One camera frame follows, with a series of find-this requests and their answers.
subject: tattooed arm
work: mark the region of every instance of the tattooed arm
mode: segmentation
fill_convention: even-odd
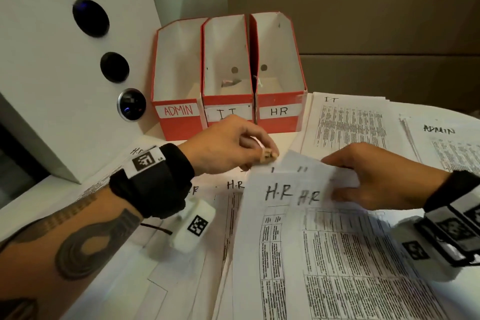
[[[0,319],[58,319],[142,220],[103,188],[0,243]]]

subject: person's left hand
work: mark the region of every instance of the person's left hand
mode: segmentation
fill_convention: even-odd
[[[270,150],[265,152],[252,137]],[[279,156],[277,145],[265,129],[236,115],[213,124],[178,148],[190,161],[195,176],[220,174],[238,166],[248,170],[253,164],[270,163]]]

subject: black wristband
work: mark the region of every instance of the black wristband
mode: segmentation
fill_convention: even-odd
[[[110,177],[112,192],[128,201],[144,218],[154,216],[164,219],[183,210],[185,197],[192,187],[190,180],[194,177],[194,169],[182,151],[171,143],[162,146],[160,151],[165,160],[131,178],[123,169]]]
[[[468,171],[453,171],[447,180],[427,199],[423,210],[431,212],[447,206],[480,185],[480,177]]]

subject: round black lens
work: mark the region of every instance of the round black lens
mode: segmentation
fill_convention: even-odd
[[[127,60],[118,53],[107,52],[100,59],[100,69],[108,81],[119,83],[127,80],[130,67]]]
[[[140,119],[147,108],[145,96],[135,88],[128,88],[120,94],[117,100],[117,110],[120,116],[131,122]]]
[[[109,16],[93,0],[77,0],[73,4],[72,13],[77,25],[90,37],[100,38],[109,31]]]

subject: brown cardboard panel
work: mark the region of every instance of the brown cardboard panel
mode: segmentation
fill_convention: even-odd
[[[302,55],[309,92],[480,109],[480,57]]]
[[[480,54],[480,0],[228,0],[228,10],[290,16],[301,54]]]

